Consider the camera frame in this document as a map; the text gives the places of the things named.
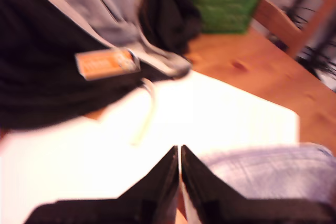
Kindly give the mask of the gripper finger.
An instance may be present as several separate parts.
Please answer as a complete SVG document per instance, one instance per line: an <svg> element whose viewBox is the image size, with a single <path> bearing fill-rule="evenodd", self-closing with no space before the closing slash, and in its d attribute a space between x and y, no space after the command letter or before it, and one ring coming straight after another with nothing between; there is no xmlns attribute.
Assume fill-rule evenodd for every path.
<svg viewBox="0 0 336 224"><path fill-rule="evenodd" d="M178 177L178 150L173 146L136 184L123 193L117 202L134 208L157 208L170 193Z"/></svg>
<svg viewBox="0 0 336 224"><path fill-rule="evenodd" d="M243 202L244 197L218 178L186 146L181 149L182 180L192 202L203 208L225 208Z"/></svg>

